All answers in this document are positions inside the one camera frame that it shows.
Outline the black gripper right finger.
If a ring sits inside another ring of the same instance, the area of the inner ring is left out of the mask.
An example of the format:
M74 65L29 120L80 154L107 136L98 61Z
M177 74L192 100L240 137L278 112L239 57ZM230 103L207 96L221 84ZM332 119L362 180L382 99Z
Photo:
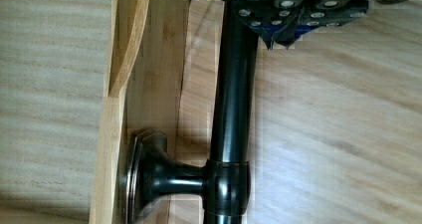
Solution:
M364 17L370 0L275 0L284 22L275 42L289 47L300 36L319 27L337 27ZM372 0L391 5L408 0Z

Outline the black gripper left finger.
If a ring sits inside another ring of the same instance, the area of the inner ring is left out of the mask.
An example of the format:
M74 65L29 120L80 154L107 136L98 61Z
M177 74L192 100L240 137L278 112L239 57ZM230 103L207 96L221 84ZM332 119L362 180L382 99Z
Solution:
M299 0L222 0L239 20L272 50L275 44L288 48L298 38Z

